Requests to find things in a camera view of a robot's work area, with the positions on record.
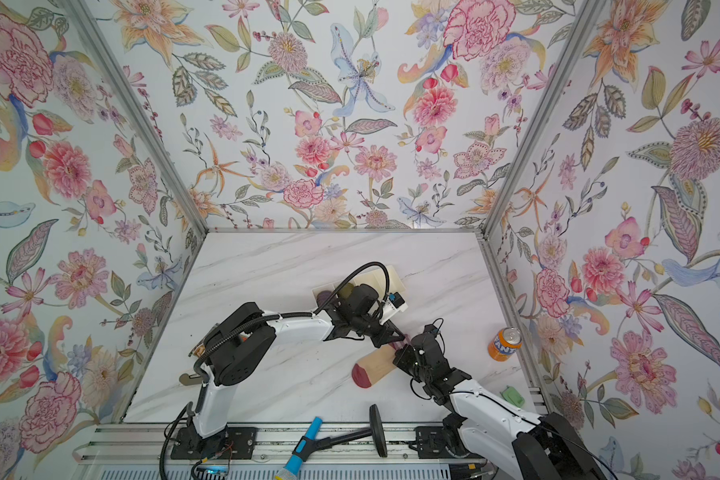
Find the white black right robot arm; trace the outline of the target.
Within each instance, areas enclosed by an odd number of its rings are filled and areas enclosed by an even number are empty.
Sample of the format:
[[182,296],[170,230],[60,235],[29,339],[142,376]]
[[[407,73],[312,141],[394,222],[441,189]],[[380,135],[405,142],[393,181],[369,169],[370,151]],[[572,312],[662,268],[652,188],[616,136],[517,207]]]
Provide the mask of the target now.
[[432,324],[397,350],[394,365],[447,409],[442,420],[449,452],[480,456],[514,479],[614,479],[613,469],[584,446],[558,413],[516,407],[451,366]]

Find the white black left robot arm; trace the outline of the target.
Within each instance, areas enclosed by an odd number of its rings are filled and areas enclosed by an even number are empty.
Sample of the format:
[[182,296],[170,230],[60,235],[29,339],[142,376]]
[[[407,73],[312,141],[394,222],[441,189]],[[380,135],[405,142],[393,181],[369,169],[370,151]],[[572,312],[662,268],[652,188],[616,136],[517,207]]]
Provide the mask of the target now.
[[392,319],[407,303],[380,262],[368,262],[317,293],[316,303],[308,311],[272,313],[247,302],[214,325],[195,348],[192,373],[180,377],[184,385],[199,386],[198,397],[169,425],[161,455],[199,462],[251,458],[256,428],[232,428],[228,414],[237,386],[275,345],[368,339],[382,348],[405,339]]

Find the beige pink purple striped sock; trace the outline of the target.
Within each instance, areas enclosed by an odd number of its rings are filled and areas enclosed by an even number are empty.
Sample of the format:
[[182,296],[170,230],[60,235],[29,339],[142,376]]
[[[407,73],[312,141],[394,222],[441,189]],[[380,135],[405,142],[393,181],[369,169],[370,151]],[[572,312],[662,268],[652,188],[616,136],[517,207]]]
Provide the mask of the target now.
[[353,366],[351,378],[362,389],[369,389],[396,369],[395,355],[406,346],[405,342],[393,342],[374,350],[359,359]]

